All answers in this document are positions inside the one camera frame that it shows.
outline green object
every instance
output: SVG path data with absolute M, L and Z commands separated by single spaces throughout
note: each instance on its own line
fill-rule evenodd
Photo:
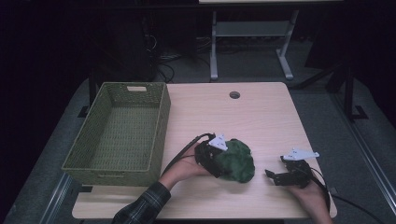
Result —
M 226 146 L 228 149 L 215 158 L 216 164 L 225 171 L 220 178 L 247 183 L 255 171 L 250 148 L 237 139 L 226 142 Z
M 161 175 L 165 83 L 105 82 L 62 169 L 85 185 L 150 186 Z

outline metal stand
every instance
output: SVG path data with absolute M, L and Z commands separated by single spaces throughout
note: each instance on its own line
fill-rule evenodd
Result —
M 217 36 L 285 36 L 285 43 L 276 50 L 282 70 L 287 80 L 293 79 L 288 61 L 285 58 L 297 20 L 298 10 L 294 10 L 289 21 L 217 21 L 216 11 L 212 21 L 212 50 L 210 52 L 210 79 L 217 80 L 218 64 L 216 58 Z

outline grommet hole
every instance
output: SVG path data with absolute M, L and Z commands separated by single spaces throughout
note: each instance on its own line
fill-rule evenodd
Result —
M 230 92 L 230 97 L 233 99 L 238 99 L 239 97 L 241 97 L 241 94 L 238 91 L 232 91 Z

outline wooden table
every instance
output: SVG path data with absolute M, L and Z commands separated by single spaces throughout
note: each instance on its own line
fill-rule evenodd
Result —
M 178 183 L 158 218 L 307 217 L 295 198 L 266 177 L 264 169 L 285 173 L 279 156 L 293 147 L 312 150 L 289 91 L 283 83 L 169 84 L 172 105 L 163 153 L 163 169 L 195 136 L 224 133 L 252 150 L 256 166 L 246 184 L 198 176 Z M 238 99 L 230 97 L 237 91 Z M 308 159 L 318 169 L 316 159 Z M 93 186 L 81 192 L 76 218 L 113 218 L 146 188 Z M 332 202 L 331 216 L 336 208 Z

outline green cloth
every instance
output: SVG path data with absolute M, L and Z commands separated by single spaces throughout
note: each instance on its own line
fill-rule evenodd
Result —
M 226 142 L 227 150 L 215 158 L 215 162 L 224 171 L 220 178 L 247 183 L 254 176 L 254 162 L 250 148 L 237 139 Z

